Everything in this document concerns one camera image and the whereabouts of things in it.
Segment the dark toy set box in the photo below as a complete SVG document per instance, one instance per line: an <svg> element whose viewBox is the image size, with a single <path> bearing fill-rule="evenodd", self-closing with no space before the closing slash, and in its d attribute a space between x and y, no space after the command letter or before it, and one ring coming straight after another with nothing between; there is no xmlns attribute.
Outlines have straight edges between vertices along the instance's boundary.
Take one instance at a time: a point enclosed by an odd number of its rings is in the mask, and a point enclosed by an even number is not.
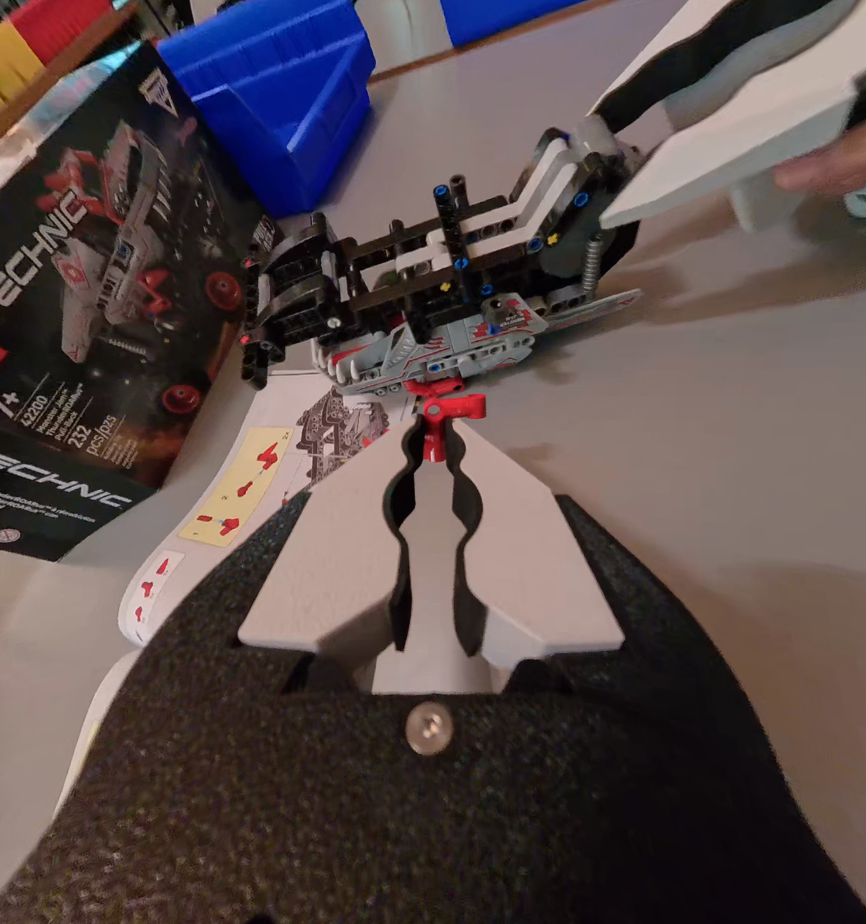
<svg viewBox="0 0 866 924"><path fill-rule="evenodd" d="M265 211L143 42L0 188L0 549L50 562L162 488Z"/></svg>

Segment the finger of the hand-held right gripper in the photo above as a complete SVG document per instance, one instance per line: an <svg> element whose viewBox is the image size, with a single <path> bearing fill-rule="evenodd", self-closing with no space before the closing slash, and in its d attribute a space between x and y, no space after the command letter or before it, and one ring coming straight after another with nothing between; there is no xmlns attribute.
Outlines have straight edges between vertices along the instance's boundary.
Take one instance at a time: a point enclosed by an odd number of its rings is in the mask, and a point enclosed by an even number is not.
<svg viewBox="0 0 866 924"><path fill-rule="evenodd" d="M856 1L687 2L589 112L617 135L660 105L683 131L828 37Z"/></svg>
<svg viewBox="0 0 866 924"><path fill-rule="evenodd" d="M640 222L717 191L729 191L745 230L785 222L805 195L779 190L774 166L832 142L856 95L855 89L819 89L756 102L739 93L660 145L601 215L601 227Z"/></svg>

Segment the grey desk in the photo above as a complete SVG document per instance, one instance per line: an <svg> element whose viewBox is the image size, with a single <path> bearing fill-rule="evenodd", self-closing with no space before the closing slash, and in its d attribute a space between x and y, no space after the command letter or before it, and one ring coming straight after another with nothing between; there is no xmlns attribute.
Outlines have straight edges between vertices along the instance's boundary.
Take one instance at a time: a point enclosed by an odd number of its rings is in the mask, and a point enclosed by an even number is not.
<svg viewBox="0 0 866 924"><path fill-rule="evenodd" d="M568 494L704 627L866 902L866 223L808 201L752 236L708 197L603 284L644 298L488 378L485 438ZM228 455L221 371L164 489L53 564L0 552L0 889L51 821L131 579Z"/></svg>

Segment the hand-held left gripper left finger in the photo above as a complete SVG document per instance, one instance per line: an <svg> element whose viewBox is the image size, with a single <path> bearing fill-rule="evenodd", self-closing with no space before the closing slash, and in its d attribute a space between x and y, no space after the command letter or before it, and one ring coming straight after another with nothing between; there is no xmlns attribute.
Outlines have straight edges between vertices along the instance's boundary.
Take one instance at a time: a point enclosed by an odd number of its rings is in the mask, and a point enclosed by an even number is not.
<svg viewBox="0 0 866 924"><path fill-rule="evenodd" d="M246 648L312 654L361 692L386 693L383 654L400 629L391 605L406 547L385 511L409 471L420 418L406 418L313 488L244 618Z"/></svg>

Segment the red plastic bin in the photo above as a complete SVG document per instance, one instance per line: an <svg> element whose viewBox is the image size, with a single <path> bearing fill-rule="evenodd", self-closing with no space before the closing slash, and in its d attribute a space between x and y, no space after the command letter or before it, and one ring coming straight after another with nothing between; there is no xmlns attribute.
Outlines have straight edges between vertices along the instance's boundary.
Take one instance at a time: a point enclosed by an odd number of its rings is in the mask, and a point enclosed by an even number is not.
<svg viewBox="0 0 866 924"><path fill-rule="evenodd" d="M8 19L38 60L49 64L112 9L111 1L26 1Z"/></svg>

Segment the blue plastic bin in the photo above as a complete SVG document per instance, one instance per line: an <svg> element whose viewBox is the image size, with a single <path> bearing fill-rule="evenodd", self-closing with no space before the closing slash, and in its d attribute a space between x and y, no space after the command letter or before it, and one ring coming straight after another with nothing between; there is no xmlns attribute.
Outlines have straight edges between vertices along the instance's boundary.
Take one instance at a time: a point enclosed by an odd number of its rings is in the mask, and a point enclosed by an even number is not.
<svg viewBox="0 0 866 924"><path fill-rule="evenodd" d="M369 112L376 60L349 1L245 1L158 44L265 211L315 208Z"/></svg>
<svg viewBox="0 0 866 924"><path fill-rule="evenodd" d="M440 1L454 47L489 38L580 1Z"/></svg>

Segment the instruction booklet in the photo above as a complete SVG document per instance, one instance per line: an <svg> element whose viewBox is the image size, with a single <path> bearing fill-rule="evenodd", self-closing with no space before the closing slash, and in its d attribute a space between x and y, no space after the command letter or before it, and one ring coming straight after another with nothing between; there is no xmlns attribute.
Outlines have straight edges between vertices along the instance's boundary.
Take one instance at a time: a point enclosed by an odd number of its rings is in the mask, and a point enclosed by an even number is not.
<svg viewBox="0 0 866 924"><path fill-rule="evenodd" d="M206 491L130 579L118 627L144 648L177 605L278 510L416 413L409 391L343 396L320 372L255 394Z"/></svg>

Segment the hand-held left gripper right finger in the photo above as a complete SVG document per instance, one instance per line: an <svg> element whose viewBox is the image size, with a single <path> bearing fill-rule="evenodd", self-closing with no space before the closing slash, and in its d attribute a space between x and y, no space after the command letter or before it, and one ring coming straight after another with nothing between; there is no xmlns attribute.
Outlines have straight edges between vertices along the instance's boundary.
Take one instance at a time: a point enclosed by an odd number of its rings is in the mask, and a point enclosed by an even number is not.
<svg viewBox="0 0 866 924"><path fill-rule="evenodd" d="M492 692L520 662L617 651L614 617L560 501L468 423L448 422L455 554L448 693Z"/></svg>

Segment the red toy connector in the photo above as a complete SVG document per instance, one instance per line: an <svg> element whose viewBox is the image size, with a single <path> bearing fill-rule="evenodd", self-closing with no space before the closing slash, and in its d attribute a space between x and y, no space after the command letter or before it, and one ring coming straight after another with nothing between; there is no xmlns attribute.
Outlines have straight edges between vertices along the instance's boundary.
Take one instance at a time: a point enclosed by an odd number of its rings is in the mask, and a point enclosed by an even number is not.
<svg viewBox="0 0 866 924"><path fill-rule="evenodd" d="M486 396L482 393L439 396L426 399L423 406L423 460L440 463L446 459L446 423L453 420L482 420L486 416Z"/></svg>

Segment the toy vehicle model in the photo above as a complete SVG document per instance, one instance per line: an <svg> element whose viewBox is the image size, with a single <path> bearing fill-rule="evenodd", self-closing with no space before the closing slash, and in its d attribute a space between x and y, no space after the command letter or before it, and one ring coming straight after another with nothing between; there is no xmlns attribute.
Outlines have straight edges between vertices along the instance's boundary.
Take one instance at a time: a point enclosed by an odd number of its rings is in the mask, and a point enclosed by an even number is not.
<svg viewBox="0 0 866 924"><path fill-rule="evenodd" d="M544 334L632 306L640 289L600 297L601 277L633 248L638 224L600 215L643 163L617 139L600 150L547 130L508 197L468 200L455 175L437 214L360 244L326 216L248 258L241 377L256 389L288 347L344 396L408 380L464 381L528 357Z"/></svg>

